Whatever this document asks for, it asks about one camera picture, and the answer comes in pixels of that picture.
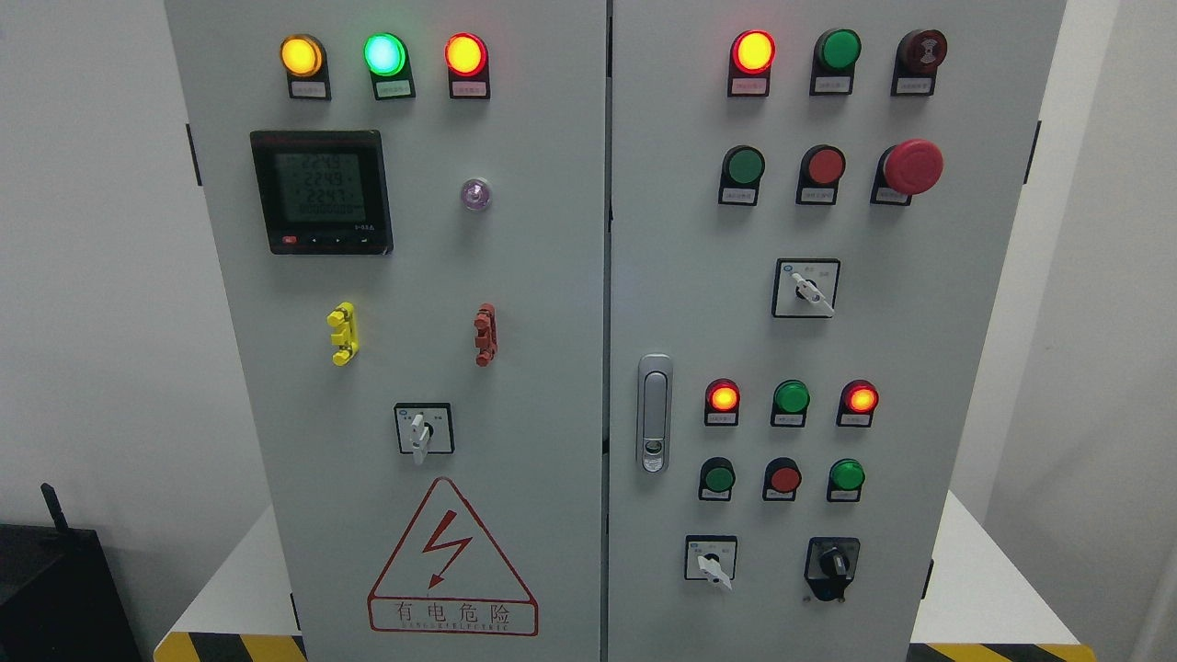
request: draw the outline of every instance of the emergency stop button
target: emergency stop button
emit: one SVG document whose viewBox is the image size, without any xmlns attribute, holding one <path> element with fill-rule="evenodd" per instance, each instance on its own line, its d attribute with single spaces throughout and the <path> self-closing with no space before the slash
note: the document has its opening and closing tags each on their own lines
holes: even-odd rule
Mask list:
<svg viewBox="0 0 1177 662">
<path fill-rule="evenodd" d="M 911 204 L 911 197 L 931 190 L 944 173 L 944 154 L 931 140 L 913 138 L 891 147 L 879 158 L 871 203 Z"/>
</svg>

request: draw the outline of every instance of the red push button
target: red push button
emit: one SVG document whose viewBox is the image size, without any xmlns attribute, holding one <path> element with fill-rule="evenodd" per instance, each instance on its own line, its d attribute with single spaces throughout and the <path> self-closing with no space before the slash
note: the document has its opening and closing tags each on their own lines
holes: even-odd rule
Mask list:
<svg viewBox="0 0 1177 662">
<path fill-rule="evenodd" d="M 833 184 L 846 172 L 846 157 L 833 147 L 819 147 L 807 157 L 805 174 L 816 184 Z"/>
<path fill-rule="evenodd" d="M 883 165 L 886 185 L 904 196 L 927 191 L 940 180 L 944 154 L 931 140 L 913 138 L 896 145 Z"/>
<path fill-rule="evenodd" d="M 949 40 L 938 29 L 909 32 L 899 42 L 899 61 L 911 73 L 936 73 L 947 54 Z"/>
<path fill-rule="evenodd" d="M 794 491 L 802 484 L 802 474 L 792 466 L 782 466 L 772 475 L 770 484 L 778 492 L 787 494 Z"/>
</svg>

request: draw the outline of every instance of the electrical hazard warning sign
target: electrical hazard warning sign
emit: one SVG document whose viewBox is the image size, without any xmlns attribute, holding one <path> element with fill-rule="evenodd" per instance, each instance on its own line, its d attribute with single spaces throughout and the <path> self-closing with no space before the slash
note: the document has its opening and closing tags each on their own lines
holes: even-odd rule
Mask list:
<svg viewBox="0 0 1177 662">
<path fill-rule="evenodd" d="M 379 633 L 536 636 L 539 604 L 453 481 L 425 492 L 368 594 Z"/>
</svg>

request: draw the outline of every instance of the digital power meter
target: digital power meter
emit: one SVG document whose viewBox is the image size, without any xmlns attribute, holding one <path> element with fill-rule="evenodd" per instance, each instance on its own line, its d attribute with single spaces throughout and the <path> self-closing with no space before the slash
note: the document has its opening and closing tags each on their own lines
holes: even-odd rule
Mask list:
<svg viewBox="0 0 1177 662">
<path fill-rule="evenodd" d="M 254 131 L 250 144 L 272 253 L 392 252 L 379 131 Z"/>
</svg>

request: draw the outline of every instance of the red indicator light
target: red indicator light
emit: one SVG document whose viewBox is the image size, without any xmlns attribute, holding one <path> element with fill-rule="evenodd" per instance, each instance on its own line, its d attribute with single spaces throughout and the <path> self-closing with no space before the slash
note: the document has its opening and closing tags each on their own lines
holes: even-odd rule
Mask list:
<svg viewBox="0 0 1177 662">
<path fill-rule="evenodd" d="M 777 42 L 763 29 L 750 29 L 732 44 L 732 64 L 739 71 L 756 75 L 769 71 L 777 57 Z"/>
<path fill-rule="evenodd" d="M 739 389 L 734 383 L 720 379 L 707 391 L 707 404 L 716 411 L 731 411 L 739 405 Z"/>
<path fill-rule="evenodd" d="M 857 382 L 846 389 L 844 402 L 855 413 L 870 413 L 879 404 L 879 392 L 870 382 Z"/>
<path fill-rule="evenodd" d="M 445 44 L 445 64 L 458 75 L 478 75 L 486 67 L 486 45 L 474 34 L 459 32 Z"/>
</svg>

